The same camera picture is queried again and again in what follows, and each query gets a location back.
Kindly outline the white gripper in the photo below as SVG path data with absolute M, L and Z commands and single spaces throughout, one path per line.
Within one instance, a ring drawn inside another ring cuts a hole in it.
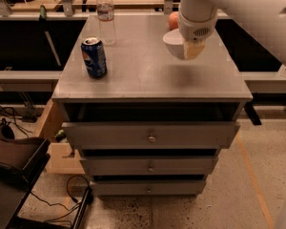
M 186 40 L 184 42 L 184 58 L 191 60 L 197 58 L 205 48 L 205 39 L 215 30 L 217 15 L 203 22 L 187 19 L 182 13 L 178 15 L 178 28 Z

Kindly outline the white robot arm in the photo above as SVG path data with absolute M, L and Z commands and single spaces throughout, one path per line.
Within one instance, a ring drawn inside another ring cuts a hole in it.
M 286 0 L 180 0 L 178 27 L 183 38 L 208 38 L 219 10 L 286 66 Z

